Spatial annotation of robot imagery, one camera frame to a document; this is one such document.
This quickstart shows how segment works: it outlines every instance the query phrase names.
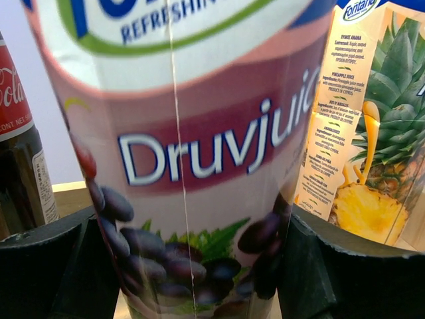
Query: red label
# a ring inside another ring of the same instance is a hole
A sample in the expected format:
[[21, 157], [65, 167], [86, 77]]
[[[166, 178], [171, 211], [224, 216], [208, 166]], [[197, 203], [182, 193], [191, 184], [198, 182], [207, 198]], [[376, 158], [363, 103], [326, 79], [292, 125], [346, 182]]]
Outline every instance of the red label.
[[0, 40], [0, 140], [23, 133], [33, 117], [15, 65], [6, 45]]

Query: pineapple juice carton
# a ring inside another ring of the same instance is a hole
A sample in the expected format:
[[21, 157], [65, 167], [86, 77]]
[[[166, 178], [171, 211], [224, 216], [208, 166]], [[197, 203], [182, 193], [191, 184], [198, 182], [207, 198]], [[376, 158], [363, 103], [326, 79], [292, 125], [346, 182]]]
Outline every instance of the pineapple juice carton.
[[296, 203], [425, 249], [425, 1], [337, 2], [309, 125]]
[[133, 318], [267, 318], [334, 0], [24, 0]]

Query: pineapple slice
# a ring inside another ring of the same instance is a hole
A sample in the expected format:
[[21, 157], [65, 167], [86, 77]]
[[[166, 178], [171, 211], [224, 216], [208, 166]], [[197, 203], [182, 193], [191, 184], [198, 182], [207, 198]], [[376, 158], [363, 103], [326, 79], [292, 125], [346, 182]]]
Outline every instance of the pineapple slice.
[[387, 245], [395, 244], [408, 217], [399, 201], [358, 183], [338, 190], [331, 215], [340, 228]]

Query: blue logo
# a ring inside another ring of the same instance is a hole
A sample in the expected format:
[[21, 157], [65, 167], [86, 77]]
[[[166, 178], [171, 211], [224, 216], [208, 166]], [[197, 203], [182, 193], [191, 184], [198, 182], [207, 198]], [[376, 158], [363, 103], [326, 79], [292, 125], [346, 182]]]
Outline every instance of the blue logo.
[[378, 5], [379, 0], [354, 0], [350, 1], [345, 8], [343, 20], [354, 21], [364, 17]]

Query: dark grape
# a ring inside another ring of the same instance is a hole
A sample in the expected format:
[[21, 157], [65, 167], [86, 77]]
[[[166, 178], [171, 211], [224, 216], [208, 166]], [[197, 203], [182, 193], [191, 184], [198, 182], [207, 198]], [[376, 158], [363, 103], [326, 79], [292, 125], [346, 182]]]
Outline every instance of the dark grape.
[[257, 258], [252, 270], [256, 276], [276, 270], [281, 260], [281, 248], [283, 241], [280, 238], [275, 241]]
[[185, 286], [164, 282], [155, 286], [156, 301], [160, 306], [175, 307], [192, 299], [192, 292]]
[[129, 274], [126, 274], [125, 272], [121, 273], [121, 276], [122, 276], [124, 285], [132, 294], [139, 295], [143, 292], [143, 284], [141, 283], [140, 280], [134, 279]]
[[175, 259], [179, 257], [189, 258], [189, 251], [192, 261], [196, 261], [197, 263], [202, 261], [202, 252], [190, 246], [189, 244], [174, 242], [167, 243], [165, 245], [165, 253], [169, 259]]
[[99, 214], [109, 219], [128, 222], [134, 218], [134, 210], [127, 199], [110, 187], [101, 188], [105, 199], [105, 208]]
[[232, 301], [222, 304], [214, 311], [213, 318], [226, 318], [232, 316], [246, 317], [248, 303], [245, 301]]
[[159, 236], [143, 229], [132, 228], [122, 228], [121, 234], [127, 239], [132, 255], [157, 260], [165, 258], [165, 243]]
[[192, 297], [192, 292], [180, 284], [174, 284], [172, 282], [163, 282], [157, 286], [159, 294], [173, 298], [187, 298]]
[[280, 223], [281, 217], [278, 214], [267, 214], [245, 230], [239, 239], [238, 248], [246, 254], [261, 253], [276, 237]]
[[259, 299], [269, 300], [276, 294], [277, 274], [269, 272], [262, 276], [254, 277], [255, 292]]
[[204, 280], [207, 270], [205, 267], [195, 261], [191, 262], [188, 258], [170, 259], [165, 263], [165, 268], [169, 276], [179, 282], [201, 282]]
[[93, 201], [93, 206], [97, 212], [105, 208], [105, 198], [102, 190], [93, 179], [86, 179], [86, 185]]
[[207, 276], [213, 279], [232, 279], [241, 269], [240, 263], [231, 258], [220, 258], [204, 263]]
[[97, 168], [92, 152], [74, 134], [69, 133], [69, 136], [84, 175], [90, 179], [94, 179], [97, 174]]
[[249, 297], [254, 292], [254, 278], [251, 274], [245, 276], [237, 285], [236, 293], [243, 297]]
[[164, 281], [167, 278], [167, 272], [159, 263], [139, 256], [133, 256], [119, 261], [123, 271], [128, 272], [132, 277], [143, 280]]
[[197, 304], [215, 304], [225, 299], [233, 289], [233, 280], [206, 280], [194, 287]]
[[100, 224], [105, 232], [105, 236], [108, 239], [109, 246], [112, 252], [117, 257], [127, 257], [130, 255], [130, 247], [124, 236], [117, 232], [115, 223], [109, 221], [106, 218], [100, 217]]

